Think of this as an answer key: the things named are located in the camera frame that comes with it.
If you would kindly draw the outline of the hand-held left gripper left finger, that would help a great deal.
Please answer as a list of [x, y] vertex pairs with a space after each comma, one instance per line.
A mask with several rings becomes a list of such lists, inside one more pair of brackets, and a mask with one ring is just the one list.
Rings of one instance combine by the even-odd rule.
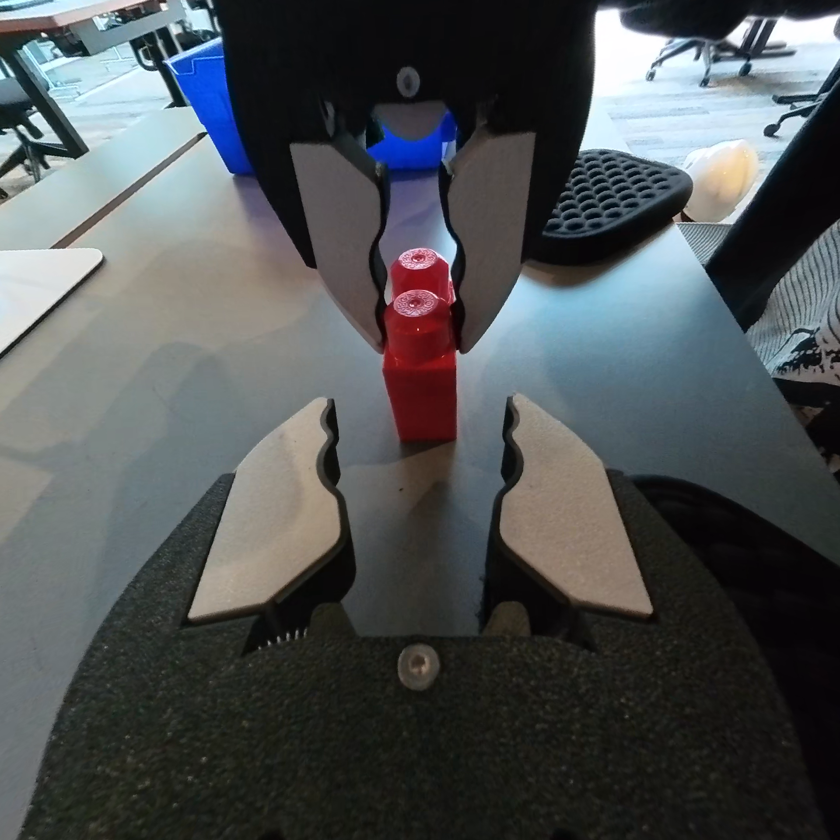
[[234, 473], [187, 620], [208, 624], [261, 614], [305, 626], [339, 603], [356, 563], [338, 488], [334, 400], [318, 397], [272, 430]]

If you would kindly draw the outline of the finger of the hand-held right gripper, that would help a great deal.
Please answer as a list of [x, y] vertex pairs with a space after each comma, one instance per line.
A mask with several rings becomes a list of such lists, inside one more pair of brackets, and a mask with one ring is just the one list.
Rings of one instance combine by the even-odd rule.
[[380, 251], [390, 202], [385, 165], [352, 135], [291, 143], [315, 267], [333, 303], [382, 354], [387, 268]]
[[507, 302], [520, 276], [535, 135], [480, 125], [440, 168], [452, 265], [458, 350], [467, 354]]

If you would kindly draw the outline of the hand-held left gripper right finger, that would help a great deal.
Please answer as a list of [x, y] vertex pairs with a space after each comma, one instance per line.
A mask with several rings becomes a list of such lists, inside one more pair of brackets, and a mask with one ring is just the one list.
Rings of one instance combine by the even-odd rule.
[[652, 618], [634, 547], [594, 450], [521, 393], [507, 399], [502, 440], [485, 614], [519, 602], [532, 623], [559, 623], [578, 611]]

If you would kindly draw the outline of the blue plastic bin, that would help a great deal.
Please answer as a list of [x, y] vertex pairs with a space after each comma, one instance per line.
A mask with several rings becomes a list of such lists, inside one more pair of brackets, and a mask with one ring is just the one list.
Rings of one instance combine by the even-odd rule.
[[[252, 175], [253, 168], [235, 124], [228, 95], [223, 41], [216, 37], [168, 59], [165, 64], [190, 103], [232, 175]], [[455, 120], [446, 113], [436, 129], [420, 140], [405, 140], [382, 128], [379, 143], [367, 151], [394, 172], [435, 171], [456, 140]]]

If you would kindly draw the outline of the red mega block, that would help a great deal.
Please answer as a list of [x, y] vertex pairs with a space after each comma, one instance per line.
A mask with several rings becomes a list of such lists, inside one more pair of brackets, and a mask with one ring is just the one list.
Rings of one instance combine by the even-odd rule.
[[397, 434], [404, 443], [454, 441], [455, 289], [448, 263], [431, 248], [411, 248], [392, 263], [391, 280], [382, 371]]

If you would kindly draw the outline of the black perforated rubber pad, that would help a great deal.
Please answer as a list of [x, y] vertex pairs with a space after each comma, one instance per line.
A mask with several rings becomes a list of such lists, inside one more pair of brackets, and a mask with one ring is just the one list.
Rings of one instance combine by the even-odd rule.
[[621, 255], [686, 207], [690, 175], [621, 150], [582, 150], [530, 260], [585, 266]]

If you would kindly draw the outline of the person's printed top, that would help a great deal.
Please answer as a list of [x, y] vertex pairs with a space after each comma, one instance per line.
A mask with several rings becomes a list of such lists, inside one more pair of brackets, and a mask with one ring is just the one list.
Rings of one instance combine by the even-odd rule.
[[815, 245], [780, 280], [749, 341], [826, 467], [839, 478], [839, 257]]

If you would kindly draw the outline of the black office chair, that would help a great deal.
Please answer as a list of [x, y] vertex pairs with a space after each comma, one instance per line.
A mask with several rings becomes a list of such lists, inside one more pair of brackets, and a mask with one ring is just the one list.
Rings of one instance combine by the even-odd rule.
[[781, 16], [772, 2], [734, 1], [630, 2], [619, 13], [627, 30], [666, 38], [646, 71], [646, 81], [654, 81], [666, 62], [692, 52], [703, 66], [700, 88], [710, 85], [714, 66], [721, 61], [737, 61], [738, 76], [746, 77], [757, 60], [794, 56], [795, 47], [771, 38]]

